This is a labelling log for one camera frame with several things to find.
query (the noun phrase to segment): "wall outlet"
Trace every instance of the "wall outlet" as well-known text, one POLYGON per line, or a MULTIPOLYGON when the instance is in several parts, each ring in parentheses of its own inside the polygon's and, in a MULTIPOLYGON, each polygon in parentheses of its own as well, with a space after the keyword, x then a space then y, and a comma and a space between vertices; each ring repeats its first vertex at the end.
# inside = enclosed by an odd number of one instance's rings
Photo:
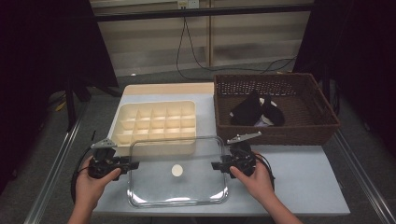
POLYGON ((189 8, 189 2, 187 0, 177 1, 178 9, 187 9, 189 8))
POLYGON ((188 8, 199 8, 199 0, 189 0, 188 8))

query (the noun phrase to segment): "white table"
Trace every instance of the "white table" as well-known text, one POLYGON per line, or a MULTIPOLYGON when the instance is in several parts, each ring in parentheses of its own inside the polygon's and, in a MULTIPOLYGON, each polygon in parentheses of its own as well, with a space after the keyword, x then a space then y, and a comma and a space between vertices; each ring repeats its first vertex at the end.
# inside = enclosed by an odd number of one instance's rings
MULTIPOLYGON (((120 105, 178 100, 193 100, 196 103, 198 136, 216 135, 213 83, 128 86, 122 95, 120 105)), ((111 135, 114 125, 113 122, 108 136, 111 135)), ((341 216, 350 213, 322 147, 252 146, 252 148, 263 154, 271 163, 276 177, 276 195, 292 213, 299 216, 341 216)), ((237 179, 227 178, 229 196, 221 204, 136 208, 128 203, 128 175, 122 175, 119 181, 113 181, 106 187, 93 212, 97 215, 151 217, 268 215, 248 194, 242 183, 237 179)))

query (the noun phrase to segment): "clear plastic lid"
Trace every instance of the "clear plastic lid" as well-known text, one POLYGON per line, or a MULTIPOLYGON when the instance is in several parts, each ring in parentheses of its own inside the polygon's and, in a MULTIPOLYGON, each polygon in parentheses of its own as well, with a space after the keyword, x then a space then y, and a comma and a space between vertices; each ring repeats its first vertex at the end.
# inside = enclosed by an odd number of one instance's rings
POLYGON ((222 203, 228 195, 225 174, 211 165, 224 154, 216 136, 138 141, 130 153, 139 161, 129 174, 132 206, 222 203))

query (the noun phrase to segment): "wooden strip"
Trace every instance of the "wooden strip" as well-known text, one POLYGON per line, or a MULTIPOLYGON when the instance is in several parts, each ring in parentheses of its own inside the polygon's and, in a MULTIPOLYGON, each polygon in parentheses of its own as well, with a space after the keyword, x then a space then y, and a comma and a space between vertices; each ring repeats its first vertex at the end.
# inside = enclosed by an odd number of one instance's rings
POLYGON ((172 83, 172 84, 143 84, 129 85, 125 87, 123 95, 144 94, 189 94, 189 93, 212 93, 212 82, 206 83, 172 83))

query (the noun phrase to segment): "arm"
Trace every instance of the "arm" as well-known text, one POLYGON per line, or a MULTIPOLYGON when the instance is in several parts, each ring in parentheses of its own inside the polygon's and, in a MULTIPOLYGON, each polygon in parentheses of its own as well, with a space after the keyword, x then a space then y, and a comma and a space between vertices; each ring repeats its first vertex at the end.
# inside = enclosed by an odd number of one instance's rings
MULTIPOLYGON (((82 167, 88 167, 90 159, 84 161, 82 167)), ((88 175, 88 170, 83 168, 78 175, 76 184, 76 204, 69 218, 69 224, 90 223, 93 209, 102 196, 105 186, 120 174, 120 168, 113 170, 101 179, 95 179, 88 175)))
POLYGON ((264 165, 256 162, 256 169, 251 176, 246 176, 236 167, 230 168, 253 196, 270 214, 276 224, 301 224, 302 222, 276 197, 271 186, 270 177, 264 165))

